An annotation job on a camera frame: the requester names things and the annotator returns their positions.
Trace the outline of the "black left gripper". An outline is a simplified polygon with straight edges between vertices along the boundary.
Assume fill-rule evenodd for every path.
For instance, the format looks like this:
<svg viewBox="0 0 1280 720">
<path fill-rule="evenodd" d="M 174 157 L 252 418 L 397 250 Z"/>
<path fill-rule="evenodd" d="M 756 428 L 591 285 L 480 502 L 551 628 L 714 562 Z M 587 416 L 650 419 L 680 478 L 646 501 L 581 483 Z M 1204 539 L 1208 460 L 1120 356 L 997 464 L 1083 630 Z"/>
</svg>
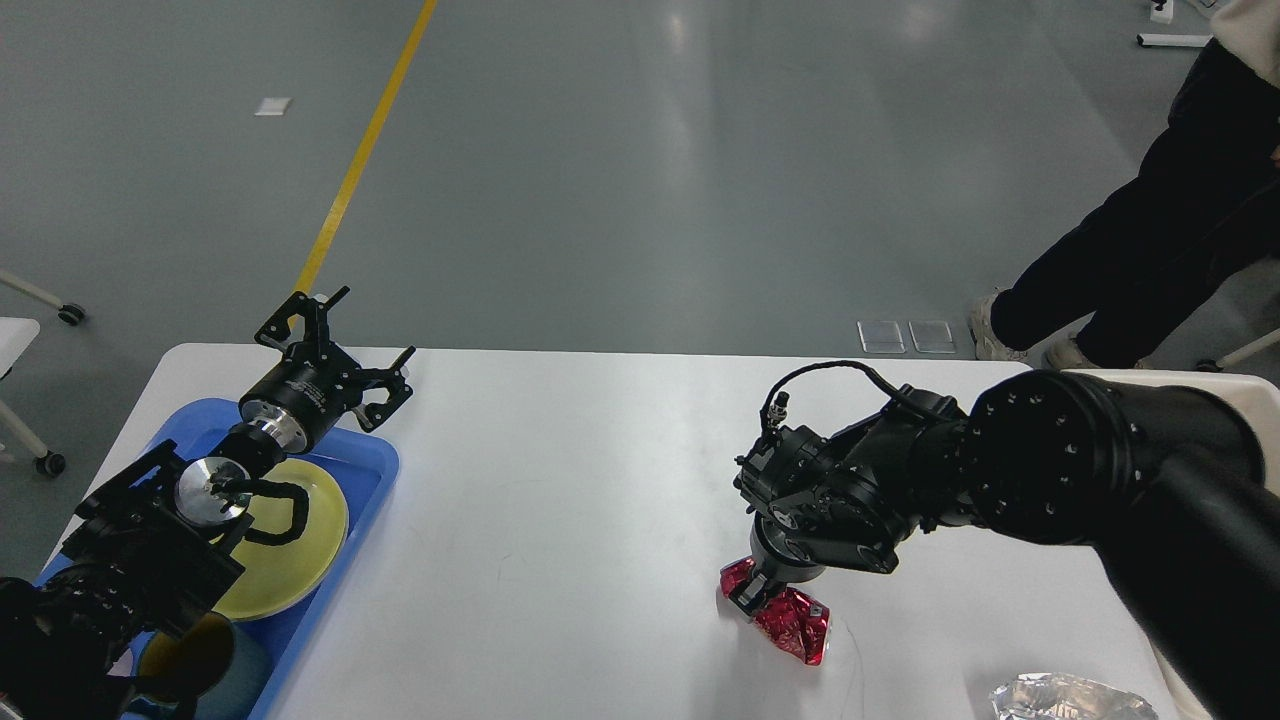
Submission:
<svg viewBox="0 0 1280 720">
<path fill-rule="evenodd" d="M 387 368 L 364 368 L 332 338 L 328 314 L 348 292 L 348 286 L 332 297 L 294 291 L 261 324 L 253 341 L 280 359 L 241 398 L 239 434 L 283 454 L 306 454 L 346 413 L 374 433 L 412 397 L 406 366 L 416 347 Z"/>
</svg>

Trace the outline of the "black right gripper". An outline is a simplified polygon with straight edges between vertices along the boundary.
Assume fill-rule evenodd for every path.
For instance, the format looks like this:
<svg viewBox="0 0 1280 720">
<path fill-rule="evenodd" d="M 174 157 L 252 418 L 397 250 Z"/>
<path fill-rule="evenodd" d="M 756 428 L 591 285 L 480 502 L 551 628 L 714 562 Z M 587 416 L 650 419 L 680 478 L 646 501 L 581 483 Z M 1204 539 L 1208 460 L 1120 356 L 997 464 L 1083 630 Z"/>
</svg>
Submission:
<svg viewBox="0 0 1280 720">
<path fill-rule="evenodd" d="M 746 618 L 759 616 L 788 584 L 812 582 L 827 569 L 791 548 L 783 528 L 763 515 L 754 516 L 750 548 L 755 570 L 728 570 L 728 601 Z"/>
</svg>

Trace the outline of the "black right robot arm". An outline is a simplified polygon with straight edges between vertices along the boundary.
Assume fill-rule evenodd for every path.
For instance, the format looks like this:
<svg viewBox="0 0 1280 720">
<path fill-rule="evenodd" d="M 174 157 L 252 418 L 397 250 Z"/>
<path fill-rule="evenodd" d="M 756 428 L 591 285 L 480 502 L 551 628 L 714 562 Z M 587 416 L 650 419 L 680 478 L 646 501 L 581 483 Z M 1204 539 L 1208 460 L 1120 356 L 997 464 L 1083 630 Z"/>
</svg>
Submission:
<svg viewBox="0 0 1280 720">
<path fill-rule="evenodd" d="M 890 574 L 915 530 L 978 527 L 1091 547 L 1112 588 L 1217 719 L 1277 714 L 1277 496 L 1265 448 L 1225 400 L 1030 370 L 978 396 L 893 387 L 832 436 L 787 427 L 785 383 L 733 487 L 754 516 L 722 594 L 808 664 L 828 612 L 797 591 L 828 568 Z"/>
</svg>

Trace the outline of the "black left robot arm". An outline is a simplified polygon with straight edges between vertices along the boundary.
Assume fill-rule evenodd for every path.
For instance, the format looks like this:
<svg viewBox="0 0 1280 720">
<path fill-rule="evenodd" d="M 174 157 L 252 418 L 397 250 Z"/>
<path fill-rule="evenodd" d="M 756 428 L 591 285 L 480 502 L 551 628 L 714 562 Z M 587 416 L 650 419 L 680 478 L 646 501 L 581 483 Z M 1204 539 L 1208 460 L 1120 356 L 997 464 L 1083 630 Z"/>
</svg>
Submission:
<svg viewBox="0 0 1280 720">
<path fill-rule="evenodd" d="M 347 295 L 294 291 L 255 341 L 279 361 L 238 402 L 238 420 L 200 457 L 164 439 L 84 496 L 63 542 L 68 564 L 35 585 L 3 579 L 3 708 L 18 719 L 118 719 L 138 696 L 172 697 L 189 719 L 188 682 L 114 676 L 143 632 L 180 638 L 246 571 L 244 543 L 287 547 L 310 525 L 312 500 L 269 473 L 311 452 L 344 415 L 371 433 L 413 395 L 403 348 L 364 366 L 332 338 L 329 314 Z"/>
</svg>

